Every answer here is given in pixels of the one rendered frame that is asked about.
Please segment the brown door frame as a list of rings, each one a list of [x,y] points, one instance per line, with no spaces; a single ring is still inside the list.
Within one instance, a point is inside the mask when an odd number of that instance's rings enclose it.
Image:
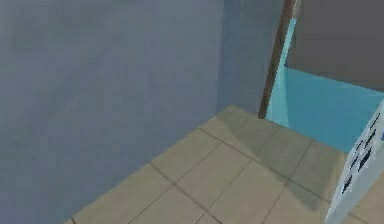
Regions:
[[[259,119],[266,118],[274,82],[276,79],[281,55],[283,52],[286,35],[288,32],[289,23],[294,14],[295,3],[296,3],[296,0],[284,0],[284,5],[280,15],[279,26],[278,26],[276,38],[274,41],[269,69],[268,69],[268,73],[267,73],[267,77],[264,85],[263,95],[262,95],[262,99],[259,107],[259,112],[258,112]]]

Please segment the white cabinet with black slots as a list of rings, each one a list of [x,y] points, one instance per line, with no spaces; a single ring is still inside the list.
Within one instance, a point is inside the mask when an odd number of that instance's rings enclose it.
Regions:
[[[383,172],[384,99],[347,156],[324,224],[342,224]]]

